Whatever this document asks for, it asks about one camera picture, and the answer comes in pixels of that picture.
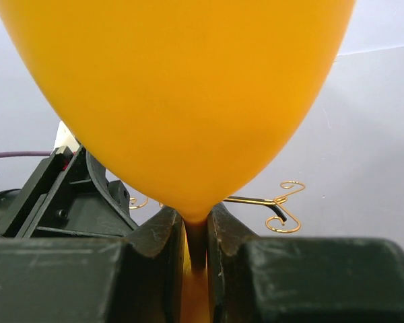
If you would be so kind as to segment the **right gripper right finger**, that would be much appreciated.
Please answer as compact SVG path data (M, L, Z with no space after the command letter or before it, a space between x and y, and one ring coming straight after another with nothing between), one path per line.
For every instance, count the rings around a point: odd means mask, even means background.
M404 322L404 251L378 238L256 235L208 217L212 322Z

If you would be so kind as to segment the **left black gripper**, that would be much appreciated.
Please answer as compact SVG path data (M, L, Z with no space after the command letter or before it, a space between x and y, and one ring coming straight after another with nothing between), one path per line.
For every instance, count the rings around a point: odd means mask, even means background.
M84 147L55 149L21 189L0 192L0 238L114 238L138 225L130 194Z

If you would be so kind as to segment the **yellow plastic wine glass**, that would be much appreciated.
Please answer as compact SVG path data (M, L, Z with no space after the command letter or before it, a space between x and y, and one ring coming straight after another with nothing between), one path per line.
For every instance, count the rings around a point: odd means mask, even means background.
M208 322L204 225L296 132L353 1L0 1L44 97L113 174L183 217L183 322Z

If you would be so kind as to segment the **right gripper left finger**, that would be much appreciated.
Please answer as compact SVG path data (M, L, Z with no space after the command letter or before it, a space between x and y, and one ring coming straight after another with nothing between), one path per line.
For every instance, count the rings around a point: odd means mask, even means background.
M0 239L0 322L178 322L183 244L168 207L125 238Z

